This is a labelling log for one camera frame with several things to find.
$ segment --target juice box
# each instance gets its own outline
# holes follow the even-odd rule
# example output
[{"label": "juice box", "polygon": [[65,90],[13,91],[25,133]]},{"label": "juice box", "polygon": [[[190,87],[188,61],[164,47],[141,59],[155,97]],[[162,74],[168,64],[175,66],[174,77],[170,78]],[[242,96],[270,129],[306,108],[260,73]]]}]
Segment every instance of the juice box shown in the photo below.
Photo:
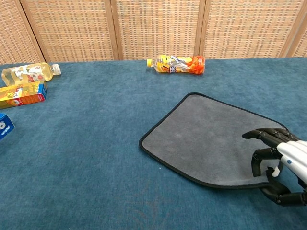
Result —
[{"label": "juice box", "polygon": [[46,92],[44,81],[0,88],[0,109],[42,102],[46,98]]},{"label": "juice box", "polygon": [[5,114],[0,114],[0,140],[15,128],[13,122]]}]

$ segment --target plastic bottle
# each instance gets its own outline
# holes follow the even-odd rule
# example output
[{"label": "plastic bottle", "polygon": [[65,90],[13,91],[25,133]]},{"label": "plastic bottle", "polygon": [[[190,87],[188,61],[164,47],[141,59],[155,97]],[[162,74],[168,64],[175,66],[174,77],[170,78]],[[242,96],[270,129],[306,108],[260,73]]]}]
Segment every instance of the plastic bottle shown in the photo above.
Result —
[{"label": "plastic bottle", "polygon": [[156,59],[147,59],[147,67],[154,67],[160,73],[195,73],[202,74],[205,71],[205,57],[176,57],[159,55]]},{"label": "plastic bottle", "polygon": [[19,66],[2,71],[1,77],[7,86],[20,85],[34,81],[50,81],[54,75],[60,75],[58,64],[49,65],[45,62]]}]

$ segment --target robotic hand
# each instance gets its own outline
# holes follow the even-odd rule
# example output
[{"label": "robotic hand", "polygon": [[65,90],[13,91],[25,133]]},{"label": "robotic hand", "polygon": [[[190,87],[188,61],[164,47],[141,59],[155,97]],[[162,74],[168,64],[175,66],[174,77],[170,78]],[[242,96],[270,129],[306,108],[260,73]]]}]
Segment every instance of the robotic hand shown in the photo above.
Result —
[{"label": "robotic hand", "polygon": [[270,185],[261,188],[262,192],[279,205],[307,205],[307,142],[279,128],[259,128],[243,134],[242,137],[260,139],[270,146],[254,152],[251,161],[254,177],[261,175],[262,160],[279,159],[297,176],[299,185],[304,189],[302,193],[291,193],[286,186],[273,179],[279,175],[279,168],[282,167],[280,164],[279,168],[268,167],[266,175]]}]

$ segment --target black mat border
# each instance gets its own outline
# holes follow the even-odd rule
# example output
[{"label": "black mat border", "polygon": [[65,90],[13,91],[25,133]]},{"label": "black mat border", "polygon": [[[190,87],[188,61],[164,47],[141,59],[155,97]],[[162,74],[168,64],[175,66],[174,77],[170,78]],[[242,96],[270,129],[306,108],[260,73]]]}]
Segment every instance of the black mat border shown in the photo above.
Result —
[{"label": "black mat border", "polygon": [[284,127],[287,131],[288,129],[286,128],[286,126],[278,121],[275,121],[271,118],[268,118],[268,117],[265,117],[265,116],[262,116],[262,115],[259,115],[257,113],[254,113],[254,112],[251,112],[249,110],[246,110],[246,109],[243,109],[243,108],[240,108],[240,107],[237,107],[237,106],[234,106],[234,105],[231,105],[231,104],[228,104],[228,103],[225,103],[225,102],[222,102],[222,101],[219,101],[219,100],[216,100],[212,97],[209,97],[205,94],[202,94],[202,93],[199,93],[199,92],[191,92],[191,93],[188,93],[167,115],[165,115],[157,124],[155,124],[143,137],[141,137],[140,141],[139,141],[139,147],[146,153],[148,153],[151,157],[153,157],[154,159],[158,160],[159,162],[161,162],[162,164],[166,165],[168,168],[172,169],[173,171],[179,173],[180,175],[190,179],[191,181],[193,182],[196,182],[198,184],[201,184],[201,185],[204,185],[204,186],[208,186],[208,187],[211,187],[211,188],[223,188],[223,189],[251,189],[251,188],[261,188],[261,187],[267,187],[267,186],[270,186],[270,184],[268,182],[264,182],[264,183],[258,183],[258,184],[249,184],[249,185],[236,185],[236,186],[221,186],[221,185],[215,185],[215,184],[210,184],[210,183],[206,183],[206,182],[203,182],[203,181],[200,181],[200,180],[197,180],[195,179],[194,177],[192,176],[189,176],[187,175],[186,173],[182,172],[181,170],[178,170],[177,168],[171,166],[170,164],[166,163],[165,161],[163,161],[162,159],[156,157],[155,155],[153,155],[150,151],[148,151],[144,146],[143,146],[143,141],[145,140],[145,138],[154,130],[156,129],[165,119],[168,118],[168,116],[170,116],[189,96],[192,96],[192,95],[198,95],[198,96],[202,96],[202,97],[205,97],[205,98],[208,98],[208,99],[211,99],[211,100],[214,100],[216,102],[220,102],[220,103],[223,103],[225,105],[228,105],[228,106],[231,106],[231,107],[234,107],[234,108],[237,108],[237,109],[241,109],[245,112],[248,112],[248,113],[251,113],[251,114],[254,114],[254,115],[257,115],[257,116],[260,116],[260,117],[263,117],[263,118],[266,118],[268,120],[271,120],[273,122],[276,122],[278,124],[280,124],[282,127]]}]

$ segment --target yellow box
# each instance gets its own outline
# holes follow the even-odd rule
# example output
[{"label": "yellow box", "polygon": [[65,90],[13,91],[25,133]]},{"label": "yellow box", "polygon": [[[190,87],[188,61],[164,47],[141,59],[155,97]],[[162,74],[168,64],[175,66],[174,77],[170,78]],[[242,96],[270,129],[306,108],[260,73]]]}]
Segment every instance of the yellow box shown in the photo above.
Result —
[{"label": "yellow box", "polygon": [[47,85],[43,81],[0,88],[0,109],[42,102],[46,93]]}]

